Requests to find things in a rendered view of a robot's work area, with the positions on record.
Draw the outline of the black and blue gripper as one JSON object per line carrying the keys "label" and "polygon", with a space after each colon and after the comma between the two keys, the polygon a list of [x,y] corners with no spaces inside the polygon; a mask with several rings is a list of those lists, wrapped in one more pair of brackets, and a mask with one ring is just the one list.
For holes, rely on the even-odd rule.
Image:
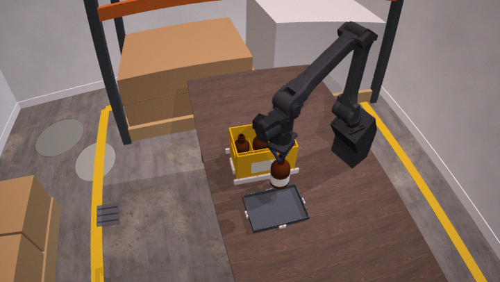
{"label": "black and blue gripper", "polygon": [[[295,138],[297,138],[297,133],[290,131],[289,133],[281,133],[279,135],[279,144],[274,144],[269,142],[267,148],[273,153],[274,157],[278,162],[281,162],[289,153],[291,148],[295,144]],[[280,153],[282,157],[279,159],[277,153]]]}

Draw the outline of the yellow divided crate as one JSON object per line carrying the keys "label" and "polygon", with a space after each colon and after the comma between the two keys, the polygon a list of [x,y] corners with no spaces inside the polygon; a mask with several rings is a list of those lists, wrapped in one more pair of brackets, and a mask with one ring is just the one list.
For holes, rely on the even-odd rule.
{"label": "yellow divided crate", "polygon": [[[245,140],[249,143],[248,152],[237,152],[235,141],[241,133],[244,134]],[[237,179],[268,174],[270,173],[272,163],[276,160],[273,153],[268,148],[253,150],[253,139],[256,136],[252,124],[229,128],[230,155]],[[290,169],[294,169],[295,167],[298,148],[299,146],[295,140],[293,148],[291,148],[288,155],[285,157],[285,160],[290,164]]]}

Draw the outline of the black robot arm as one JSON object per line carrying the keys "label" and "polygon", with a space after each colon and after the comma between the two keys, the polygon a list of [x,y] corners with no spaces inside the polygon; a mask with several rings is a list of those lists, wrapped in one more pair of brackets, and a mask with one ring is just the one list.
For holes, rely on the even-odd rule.
{"label": "black robot arm", "polygon": [[258,113],[252,120],[252,128],[261,142],[278,145],[279,135],[292,131],[294,119],[299,117],[310,93],[353,50],[344,92],[337,96],[332,113],[343,120],[349,135],[365,129],[357,103],[358,91],[369,50],[378,35],[352,21],[343,23],[337,34],[339,38],[324,53],[275,93],[272,98],[274,110],[268,116]]}

